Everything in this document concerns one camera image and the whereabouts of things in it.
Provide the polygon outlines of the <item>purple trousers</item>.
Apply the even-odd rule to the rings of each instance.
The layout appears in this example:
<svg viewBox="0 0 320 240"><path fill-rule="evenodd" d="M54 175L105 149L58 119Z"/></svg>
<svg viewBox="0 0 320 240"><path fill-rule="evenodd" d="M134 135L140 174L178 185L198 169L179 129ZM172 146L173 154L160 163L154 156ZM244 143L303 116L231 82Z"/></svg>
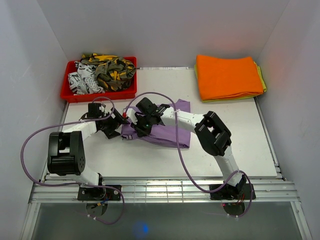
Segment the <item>purple trousers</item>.
<svg viewBox="0 0 320 240"><path fill-rule="evenodd" d="M170 125L154 125L151 133L147 136L138 137L137 132L129 125L122 125L121 136L125 140L143 140L151 144L176 148L176 129ZM179 146L181 149L188 149L190 147L191 132L183 128L178 129Z"/></svg>

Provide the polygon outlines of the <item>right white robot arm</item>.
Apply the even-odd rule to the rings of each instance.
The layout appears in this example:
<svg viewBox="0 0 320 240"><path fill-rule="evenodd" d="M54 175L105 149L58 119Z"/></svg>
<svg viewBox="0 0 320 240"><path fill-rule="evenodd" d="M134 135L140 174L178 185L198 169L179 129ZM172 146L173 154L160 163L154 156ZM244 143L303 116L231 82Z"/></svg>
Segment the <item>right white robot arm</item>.
<svg viewBox="0 0 320 240"><path fill-rule="evenodd" d="M130 119L130 125L139 137L148 136L154 125L172 126L176 134L179 133L179 129L194 133L202 149L214 157L222 173L223 184L212 190L206 190L189 174L189 180L197 189L219 196L223 200L243 199L246 190L252 189L248 176L239 169L233 156L232 134L215 112L190 113L177 109L174 103L156 105L147 97L139 101L136 108L137 110L127 107L124 114Z"/></svg>

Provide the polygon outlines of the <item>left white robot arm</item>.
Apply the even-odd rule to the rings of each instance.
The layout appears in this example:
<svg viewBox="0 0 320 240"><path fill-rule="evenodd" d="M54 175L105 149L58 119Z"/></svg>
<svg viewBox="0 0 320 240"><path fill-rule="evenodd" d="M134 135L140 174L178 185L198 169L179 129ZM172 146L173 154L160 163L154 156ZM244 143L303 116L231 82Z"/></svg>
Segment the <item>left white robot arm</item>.
<svg viewBox="0 0 320 240"><path fill-rule="evenodd" d="M71 178L79 184L80 192L89 195L90 199L106 199L107 189L102 184L101 174L86 165L84 141L99 131L108 139L118 137L120 133L117 129L128 124L128 118L114 107L108 112L103 103L89 103L87 112L80 118L80 123L49 135L49 173Z"/></svg>

